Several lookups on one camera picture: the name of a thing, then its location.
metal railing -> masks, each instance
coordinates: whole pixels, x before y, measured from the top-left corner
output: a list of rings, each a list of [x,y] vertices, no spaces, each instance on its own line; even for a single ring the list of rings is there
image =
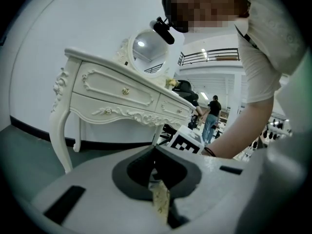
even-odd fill
[[[222,60],[240,60],[238,48],[228,48],[228,49],[213,49],[205,52],[197,52],[189,55],[184,55],[181,52],[178,64],[180,66],[193,64],[197,62],[207,62],[207,61],[222,61]]]
[[[162,64],[158,64],[154,67],[151,67],[151,68],[148,68],[146,70],[144,70],[144,72],[146,73],[156,73],[161,67],[162,67],[163,63]]]

white t-shirt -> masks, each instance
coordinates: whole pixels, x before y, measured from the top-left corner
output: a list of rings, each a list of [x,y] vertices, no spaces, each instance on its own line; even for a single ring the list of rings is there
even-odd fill
[[[249,0],[249,17],[235,22],[252,39],[238,35],[238,50],[248,82],[247,103],[274,96],[282,74],[292,75],[307,46],[280,0]]]

gold drawer handle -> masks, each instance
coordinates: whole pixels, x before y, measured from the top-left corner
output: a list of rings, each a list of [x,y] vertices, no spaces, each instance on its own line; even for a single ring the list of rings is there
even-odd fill
[[[122,89],[122,93],[123,93],[124,95],[128,95],[128,94],[129,94],[129,91],[130,91],[130,89],[127,88],[127,87],[124,87],[124,88]]]

oval mirror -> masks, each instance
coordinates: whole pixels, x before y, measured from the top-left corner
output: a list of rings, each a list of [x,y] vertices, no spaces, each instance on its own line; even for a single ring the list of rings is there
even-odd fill
[[[129,59],[141,74],[158,76],[165,69],[168,49],[168,44],[159,34],[152,29],[147,29],[131,38]]]

drawer front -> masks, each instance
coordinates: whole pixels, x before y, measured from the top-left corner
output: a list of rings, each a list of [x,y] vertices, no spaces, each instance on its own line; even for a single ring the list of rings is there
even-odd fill
[[[193,110],[191,108],[183,105],[176,100],[168,98],[165,95],[160,95],[155,110],[156,113],[168,115],[179,119],[189,118],[192,111]]]
[[[97,64],[83,62],[76,77],[75,93],[112,103],[155,111],[159,92]]]
[[[185,120],[169,117],[138,108],[114,104],[72,93],[70,111],[81,119],[93,124],[106,124],[119,119],[132,119],[142,125],[160,126],[169,124],[179,129]]]

